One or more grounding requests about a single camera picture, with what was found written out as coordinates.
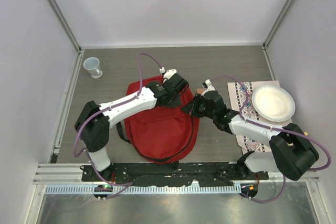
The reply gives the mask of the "red backpack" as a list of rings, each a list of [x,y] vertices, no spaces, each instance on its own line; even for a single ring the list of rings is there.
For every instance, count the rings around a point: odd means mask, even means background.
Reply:
[[[161,76],[143,80],[143,87],[149,83],[162,84]],[[159,106],[139,112],[124,120],[124,126],[116,124],[119,137],[132,144],[140,156],[156,164],[178,162],[194,148],[199,129],[199,118],[181,111],[181,107],[193,100],[187,87],[182,96],[182,105],[177,108]]]

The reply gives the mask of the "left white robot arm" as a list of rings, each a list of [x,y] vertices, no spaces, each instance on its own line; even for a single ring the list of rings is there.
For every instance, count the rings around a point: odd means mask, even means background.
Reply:
[[[102,182],[111,177],[106,146],[112,127],[147,161],[167,164],[183,159],[195,145],[199,125],[182,111],[192,99],[188,82],[169,70],[131,83],[118,100],[87,102],[75,123],[76,141],[84,143],[94,176]]]

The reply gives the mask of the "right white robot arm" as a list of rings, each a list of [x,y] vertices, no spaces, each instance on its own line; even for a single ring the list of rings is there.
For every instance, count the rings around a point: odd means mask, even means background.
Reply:
[[[301,128],[293,123],[271,126],[256,120],[243,119],[238,111],[227,108],[217,91],[196,94],[182,111],[194,118],[207,117],[224,132],[248,137],[268,146],[271,151],[255,151],[243,156],[237,166],[242,179],[250,179],[256,172],[281,172],[297,181],[319,159],[317,150],[305,138]]]

